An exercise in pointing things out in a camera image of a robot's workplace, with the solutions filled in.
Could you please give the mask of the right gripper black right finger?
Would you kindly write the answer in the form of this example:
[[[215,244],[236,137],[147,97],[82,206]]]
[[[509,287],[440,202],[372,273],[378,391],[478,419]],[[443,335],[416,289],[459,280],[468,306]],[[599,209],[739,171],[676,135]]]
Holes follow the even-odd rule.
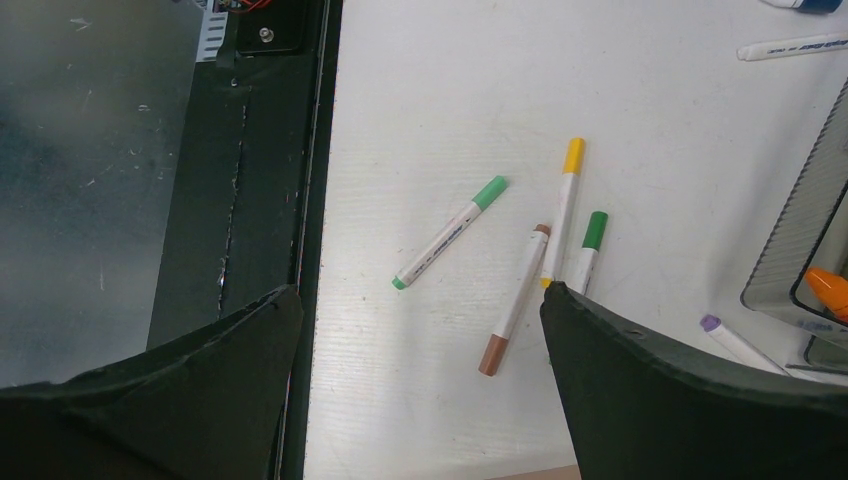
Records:
[[[741,365],[555,282],[541,325],[585,479],[843,479],[847,390]]]

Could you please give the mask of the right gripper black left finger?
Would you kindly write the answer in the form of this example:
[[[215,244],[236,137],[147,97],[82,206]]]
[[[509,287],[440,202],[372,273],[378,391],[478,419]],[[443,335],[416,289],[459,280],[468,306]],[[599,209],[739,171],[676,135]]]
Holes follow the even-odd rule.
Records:
[[[264,479],[303,319],[282,286],[66,382],[1,392],[5,479]]]

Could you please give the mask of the orange cap marker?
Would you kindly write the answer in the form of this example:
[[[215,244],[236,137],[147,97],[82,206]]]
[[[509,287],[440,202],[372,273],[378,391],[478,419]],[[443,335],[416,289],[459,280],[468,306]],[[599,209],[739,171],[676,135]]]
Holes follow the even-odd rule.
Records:
[[[816,298],[836,318],[847,320],[847,279],[818,267],[809,268],[804,280]]]

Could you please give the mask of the clear drawer organizer box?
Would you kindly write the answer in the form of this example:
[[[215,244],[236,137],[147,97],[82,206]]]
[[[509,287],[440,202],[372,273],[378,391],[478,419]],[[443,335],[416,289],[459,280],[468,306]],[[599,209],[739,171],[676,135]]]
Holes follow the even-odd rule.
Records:
[[[740,295],[747,309],[809,335],[790,370],[847,377],[847,323],[804,274],[847,271],[847,86],[835,98]]]

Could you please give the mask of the blue cap small bottle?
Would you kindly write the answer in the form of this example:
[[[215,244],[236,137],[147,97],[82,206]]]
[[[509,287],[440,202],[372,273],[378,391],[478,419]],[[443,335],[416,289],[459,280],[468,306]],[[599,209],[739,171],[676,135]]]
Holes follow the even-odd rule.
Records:
[[[762,2],[776,8],[817,15],[834,13],[843,3],[842,0],[762,0]]]

